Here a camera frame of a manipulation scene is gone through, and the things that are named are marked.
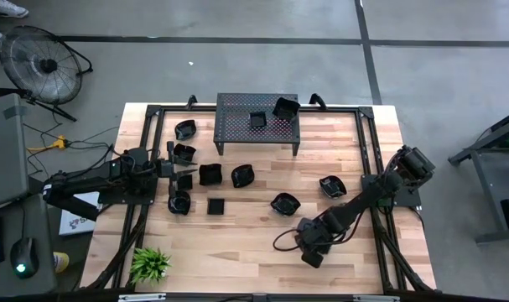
wooden table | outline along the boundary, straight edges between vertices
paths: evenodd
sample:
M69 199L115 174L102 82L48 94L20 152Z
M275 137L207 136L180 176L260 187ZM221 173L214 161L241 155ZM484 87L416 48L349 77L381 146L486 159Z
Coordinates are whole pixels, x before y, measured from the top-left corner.
M120 124L116 150L138 147L147 104L126 104ZM385 164L403 144L395 108L374 106L378 137ZM367 211L352 240L332 247L321 268L311 268L300 259L299 250L281 253L273 250L273 239L301 217L313 218L336 203L320 191L318 179L328 174L339 176L348 201L361 192L363 174L355 119L345 113L301 113L301 148L296 158L291 145L226 145L219 156L213 144L213 112L167 112L161 139L162 154L166 142L174 140L174 126L194 118L198 133L184 144L197 149L198 164L222 164L222 185L200 186L193 176L190 191L191 211L176 216L167 208L168 180L159 180L156 202L150 208L145 247L160 247L172 255L172 268L161 284L139 284L138 291L191 293L286 293L286 294L379 294L382 292L376 248ZM155 127L153 121L148 148ZM369 132L367 144L371 148ZM370 160L371 170L375 163ZM234 189L231 171L241 164L252 164L256 180L246 188ZM294 216L282 217L269 206L281 192L297 197L302 206ZM208 216L208 198L225 198L225 214ZM91 283L106 267L118 249L125 206L112 206L100 215L92 237L81 286ZM409 209L394 210L397 236L403 255L424 282L435 287L428 248L419 219ZM294 245L292 234L279 243ZM128 276L132 254L125 262L122 282ZM396 286L392 257L387 257L391 281Z

table leg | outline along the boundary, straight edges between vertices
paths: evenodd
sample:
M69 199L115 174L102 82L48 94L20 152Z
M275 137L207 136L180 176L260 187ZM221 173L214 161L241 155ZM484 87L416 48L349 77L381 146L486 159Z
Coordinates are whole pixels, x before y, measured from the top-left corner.
M297 156L297 152L299 151L299 143L293 144L293 156Z
M217 147L217 152L219 152L219 155L224 155L224 143L215 143L215 146Z

gray floor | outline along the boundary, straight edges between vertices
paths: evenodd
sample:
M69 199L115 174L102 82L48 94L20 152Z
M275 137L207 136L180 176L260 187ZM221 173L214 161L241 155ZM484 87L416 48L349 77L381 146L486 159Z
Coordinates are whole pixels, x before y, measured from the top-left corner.
M351 0L16 1L30 24L62 34L360 38ZM509 39L509 0L363 0L372 39ZM64 107L80 121L55 134L86 138L120 122L125 102L214 102L221 91L318 92L328 103L371 104L360 46L73 43L96 71ZM509 113L509 49L374 47L384 104L395 105L406 143L437 166L421 189L435 278L447 293L509 299L509 242L477 247L488 212L470 162L446 159ZM10 85L0 66L0 85ZM50 114L27 122L46 129ZM96 141L113 143L111 131ZM39 145L27 133L28 146ZM52 151L47 169L84 169L101 151Z

fan guard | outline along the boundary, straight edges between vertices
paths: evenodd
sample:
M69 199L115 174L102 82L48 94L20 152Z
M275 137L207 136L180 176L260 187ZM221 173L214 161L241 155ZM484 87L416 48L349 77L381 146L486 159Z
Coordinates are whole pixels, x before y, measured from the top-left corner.
M73 100L81 90L82 75L91 71L81 71L75 54L80 55L61 38L32 26L10 30L0 51L1 63L12 83L29 91L30 99L53 105Z

small succulent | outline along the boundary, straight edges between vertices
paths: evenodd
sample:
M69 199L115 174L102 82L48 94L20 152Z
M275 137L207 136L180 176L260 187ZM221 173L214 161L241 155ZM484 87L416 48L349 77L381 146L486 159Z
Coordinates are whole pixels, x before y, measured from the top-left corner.
M132 284L150 280L159 282L164 278L164 272L170 267L170 256L161 253L161 250L150 247L135 248L130 273L133 273Z

